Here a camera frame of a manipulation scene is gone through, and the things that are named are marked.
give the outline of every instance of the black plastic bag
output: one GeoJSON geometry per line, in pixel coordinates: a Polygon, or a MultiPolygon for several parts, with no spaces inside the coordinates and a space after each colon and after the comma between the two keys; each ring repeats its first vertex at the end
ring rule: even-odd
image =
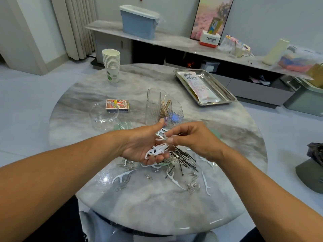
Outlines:
{"type": "Polygon", "coordinates": [[[323,144],[310,143],[307,146],[309,147],[309,150],[307,151],[307,156],[311,157],[323,167],[323,144]]]}

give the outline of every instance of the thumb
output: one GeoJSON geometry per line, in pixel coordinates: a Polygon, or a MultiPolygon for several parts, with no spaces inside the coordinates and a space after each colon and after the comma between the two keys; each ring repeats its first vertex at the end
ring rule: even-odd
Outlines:
{"type": "Polygon", "coordinates": [[[191,140],[189,136],[173,136],[166,139],[166,143],[169,145],[182,145],[186,147],[191,146],[191,140]]]}
{"type": "Polygon", "coordinates": [[[156,132],[158,132],[159,130],[161,130],[162,127],[164,126],[164,122],[165,122],[164,119],[161,118],[159,120],[159,122],[157,122],[155,125],[152,125],[151,126],[151,131],[155,134],[156,132]]]}

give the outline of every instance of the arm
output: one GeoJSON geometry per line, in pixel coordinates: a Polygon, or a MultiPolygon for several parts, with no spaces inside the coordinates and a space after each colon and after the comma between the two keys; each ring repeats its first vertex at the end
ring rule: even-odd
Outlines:
{"type": "Polygon", "coordinates": [[[145,160],[145,154],[163,124],[105,133],[0,168],[2,241],[24,240],[117,157],[148,165],[162,161],[145,160]]]}
{"type": "Polygon", "coordinates": [[[321,215],[220,141],[202,122],[176,126],[166,136],[168,144],[187,146],[221,167],[267,242],[323,240],[321,215]],[[171,137],[179,133],[186,136],[171,137]]]}

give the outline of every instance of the wall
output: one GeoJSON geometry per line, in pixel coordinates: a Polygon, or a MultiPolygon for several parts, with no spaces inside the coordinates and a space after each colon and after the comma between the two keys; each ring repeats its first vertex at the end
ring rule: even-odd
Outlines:
{"type": "Polygon", "coordinates": [[[51,0],[17,0],[47,64],[66,54],[51,0]]]}
{"type": "Polygon", "coordinates": [[[11,69],[43,74],[7,0],[0,0],[0,53],[11,69]]]}
{"type": "Polygon", "coordinates": [[[189,37],[199,0],[95,0],[99,20],[121,21],[119,6],[134,5],[158,12],[163,18],[159,27],[170,33],[189,37]]]}
{"type": "Polygon", "coordinates": [[[323,52],[323,0],[234,0],[224,34],[265,55],[283,38],[323,52]]]}
{"type": "MultiPolygon", "coordinates": [[[[119,6],[130,4],[159,12],[161,26],[189,37],[199,0],[95,0],[99,20],[121,21],[119,6]]],[[[224,34],[265,55],[280,38],[323,52],[323,0],[234,0],[224,34]]]]}

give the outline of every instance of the hand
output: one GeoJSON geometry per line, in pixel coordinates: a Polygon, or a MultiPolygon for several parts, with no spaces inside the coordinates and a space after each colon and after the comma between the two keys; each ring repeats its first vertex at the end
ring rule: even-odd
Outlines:
{"type": "Polygon", "coordinates": [[[164,119],[160,119],[153,126],[142,126],[131,130],[121,130],[126,134],[127,142],[124,145],[121,156],[127,160],[139,161],[145,165],[152,165],[155,162],[163,161],[164,157],[168,158],[169,153],[153,156],[145,159],[146,153],[154,145],[159,145],[165,141],[156,141],[156,133],[164,126],[164,119]]]}
{"type": "Polygon", "coordinates": [[[189,122],[178,125],[165,133],[169,145],[189,147],[198,155],[212,162],[224,159],[231,148],[218,139],[203,122],[189,122]]]}

